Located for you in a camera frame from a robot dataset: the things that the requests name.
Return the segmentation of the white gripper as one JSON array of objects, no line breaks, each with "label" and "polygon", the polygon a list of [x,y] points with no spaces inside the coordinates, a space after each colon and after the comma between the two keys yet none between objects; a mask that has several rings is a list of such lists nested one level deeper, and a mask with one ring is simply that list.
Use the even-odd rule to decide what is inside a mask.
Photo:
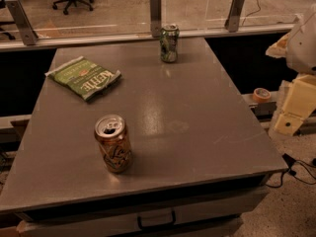
[{"label": "white gripper", "polygon": [[316,110],[316,76],[301,75],[290,84],[282,106],[284,114],[276,119],[274,130],[283,135],[293,136]]}]

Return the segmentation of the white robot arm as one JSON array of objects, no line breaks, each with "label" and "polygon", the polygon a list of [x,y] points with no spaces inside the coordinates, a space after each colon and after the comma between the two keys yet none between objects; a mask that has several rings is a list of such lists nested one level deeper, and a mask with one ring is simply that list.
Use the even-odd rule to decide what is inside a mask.
[{"label": "white robot arm", "polygon": [[298,18],[292,30],[269,46],[266,55],[285,58],[297,77],[288,85],[274,130],[294,135],[316,110],[316,4]]}]

